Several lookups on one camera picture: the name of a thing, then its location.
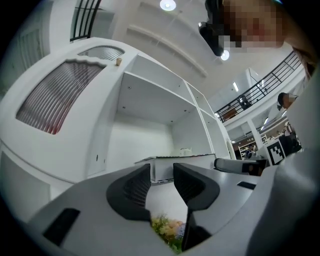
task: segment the store shelf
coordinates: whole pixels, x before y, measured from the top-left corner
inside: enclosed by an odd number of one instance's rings
[[[196,108],[180,95],[136,74],[125,72],[117,111],[144,120],[172,125]]]
[[[219,128],[219,124],[212,115],[208,114],[204,110],[200,110],[204,123],[206,125],[207,131],[209,133],[211,143],[214,149],[214,153],[216,154],[217,158],[229,156],[229,150],[225,143],[225,139],[221,133]]]
[[[212,116],[212,109],[210,108],[209,103],[206,100],[206,97],[200,92],[198,91],[196,88],[194,88],[191,84],[187,83],[187,85],[189,86],[194,99],[196,101],[196,103],[198,104],[198,107],[200,109],[202,109],[203,111],[205,111],[208,115]]]
[[[213,118],[214,120],[216,120],[216,117],[213,114],[209,114],[207,111],[203,110],[202,108],[200,108],[201,112],[211,118]]]
[[[185,81],[181,77],[148,58],[138,55],[132,65],[130,73],[152,81],[180,95],[189,102],[193,102]]]

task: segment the railing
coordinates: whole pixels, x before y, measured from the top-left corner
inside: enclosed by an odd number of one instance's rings
[[[75,8],[77,11],[74,21],[73,36],[70,38],[70,42],[82,38],[90,38],[100,2],[101,0],[87,0],[85,3],[84,0],[80,1],[79,6]]]
[[[215,115],[219,117],[222,123],[235,117],[271,93],[287,79],[300,64],[299,57],[294,51],[291,52],[288,57],[286,57],[269,74],[233,101],[216,111]]]

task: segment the bouquet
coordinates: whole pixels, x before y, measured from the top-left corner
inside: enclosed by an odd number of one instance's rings
[[[180,254],[186,224],[179,220],[169,219],[166,214],[161,214],[151,220],[153,230],[176,254]]]

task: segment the ceiling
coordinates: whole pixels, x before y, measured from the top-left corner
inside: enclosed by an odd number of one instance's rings
[[[292,51],[287,45],[241,52],[231,48],[230,58],[222,61],[198,32],[198,23],[207,20],[205,0],[175,2],[175,10],[164,11],[160,0],[102,0],[99,7],[103,11],[96,16],[92,36],[121,41],[145,52],[207,99],[214,96],[211,101],[222,107],[226,104],[223,102],[237,96],[232,91],[235,79],[239,80],[237,84],[243,84],[244,91],[249,86],[244,83],[247,68],[268,73]]]

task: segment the black rectangular slot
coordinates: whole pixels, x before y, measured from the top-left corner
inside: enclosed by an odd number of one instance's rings
[[[70,228],[76,221],[80,211],[72,208],[64,209],[54,222],[46,229],[43,236],[60,246]]]
[[[239,187],[243,187],[243,188],[246,188],[246,189],[249,189],[249,190],[254,190],[256,185],[255,184],[252,184],[252,183],[249,183],[249,182],[245,182],[245,181],[241,181],[237,184],[237,186]]]

